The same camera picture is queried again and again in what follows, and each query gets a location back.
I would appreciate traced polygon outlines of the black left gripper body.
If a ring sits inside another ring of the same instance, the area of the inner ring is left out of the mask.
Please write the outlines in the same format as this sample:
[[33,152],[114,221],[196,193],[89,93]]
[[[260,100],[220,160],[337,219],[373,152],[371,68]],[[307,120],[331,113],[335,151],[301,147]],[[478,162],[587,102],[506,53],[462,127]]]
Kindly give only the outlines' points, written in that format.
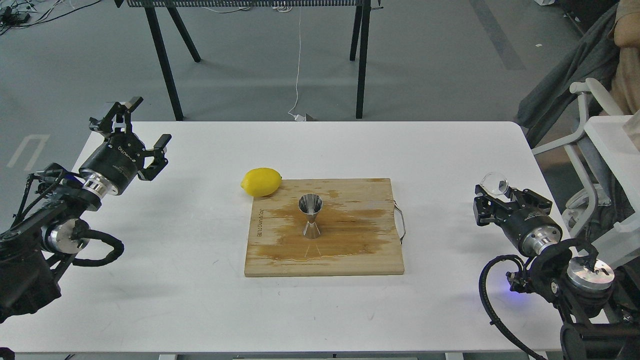
[[144,166],[145,145],[137,137],[110,137],[96,148],[82,166],[83,177],[99,174],[112,184],[114,195],[121,195]]

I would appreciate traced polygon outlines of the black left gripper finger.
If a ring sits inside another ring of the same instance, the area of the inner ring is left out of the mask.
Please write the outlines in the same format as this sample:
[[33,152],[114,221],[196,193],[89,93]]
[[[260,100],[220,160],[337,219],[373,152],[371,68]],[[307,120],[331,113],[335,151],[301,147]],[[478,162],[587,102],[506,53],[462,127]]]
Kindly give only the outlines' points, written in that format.
[[108,102],[105,114],[100,118],[89,118],[89,129],[103,136],[108,143],[138,143],[139,137],[133,132],[131,114],[142,104],[142,96],[133,96],[125,102]]
[[[166,158],[167,145],[171,141],[171,134],[163,134],[155,142],[153,148],[139,150],[136,152],[137,175],[140,180],[151,182],[167,166],[169,160]],[[144,160],[151,158],[151,164],[144,167]]]

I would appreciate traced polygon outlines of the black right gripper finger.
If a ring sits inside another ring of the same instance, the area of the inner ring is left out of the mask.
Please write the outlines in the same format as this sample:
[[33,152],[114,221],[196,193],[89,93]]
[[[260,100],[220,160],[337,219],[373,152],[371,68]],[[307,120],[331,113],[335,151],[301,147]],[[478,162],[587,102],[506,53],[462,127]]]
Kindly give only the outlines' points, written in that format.
[[502,227],[514,210],[514,203],[502,201],[488,194],[480,184],[475,185],[473,199],[473,214],[478,226],[496,224]]
[[551,200],[528,188],[519,190],[516,187],[510,187],[507,190],[507,197],[510,199],[510,207],[516,209],[534,208],[544,214],[550,214],[553,207]]

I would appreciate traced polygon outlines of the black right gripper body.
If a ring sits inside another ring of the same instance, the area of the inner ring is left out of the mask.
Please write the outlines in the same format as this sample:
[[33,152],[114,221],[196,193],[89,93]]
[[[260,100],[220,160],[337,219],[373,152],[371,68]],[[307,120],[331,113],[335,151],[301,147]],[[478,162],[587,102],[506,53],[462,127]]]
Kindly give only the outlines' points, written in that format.
[[515,210],[500,221],[507,239],[522,256],[533,258],[561,241],[562,228],[546,213],[533,208]]

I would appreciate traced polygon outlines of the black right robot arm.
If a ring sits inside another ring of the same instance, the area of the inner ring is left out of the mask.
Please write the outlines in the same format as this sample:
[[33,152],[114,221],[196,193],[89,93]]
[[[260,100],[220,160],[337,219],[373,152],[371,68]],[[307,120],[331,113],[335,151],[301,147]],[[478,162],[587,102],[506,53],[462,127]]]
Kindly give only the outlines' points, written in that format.
[[478,226],[501,228],[519,255],[496,256],[480,273],[478,294],[490,324],[530,357],[543,358],[507,328],[490,303],[490,269],[512,261],[518,269],[505,274],[510,291],[538,294],[558,310],[565,360],[637,360],[639,260],[611,268],[588,240],[562,239],[562,228],[550,217],[549,199],[505,182],[498,188],[507,202],[476,185],[474,218]]

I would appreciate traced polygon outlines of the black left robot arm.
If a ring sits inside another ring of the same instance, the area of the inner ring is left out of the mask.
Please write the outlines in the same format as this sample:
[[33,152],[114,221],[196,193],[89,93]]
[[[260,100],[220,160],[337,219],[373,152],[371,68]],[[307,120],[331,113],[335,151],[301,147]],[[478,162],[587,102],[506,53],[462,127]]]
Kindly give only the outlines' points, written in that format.
[[90,118],[89,128],[103,142],[78,172],[56,162],[29,174],[11,227],[0,242],[0,316],[36,313],[60,298],[59,281],[66,270],[102,267],[124,252],[121,240],[94,230],[82,219],[96,211],[107,195],[119,196],[134,178],[150,182],[168,164],[163,134],[147,149],[133,132],[131,114],[143,102],[108,102],[102,118]]

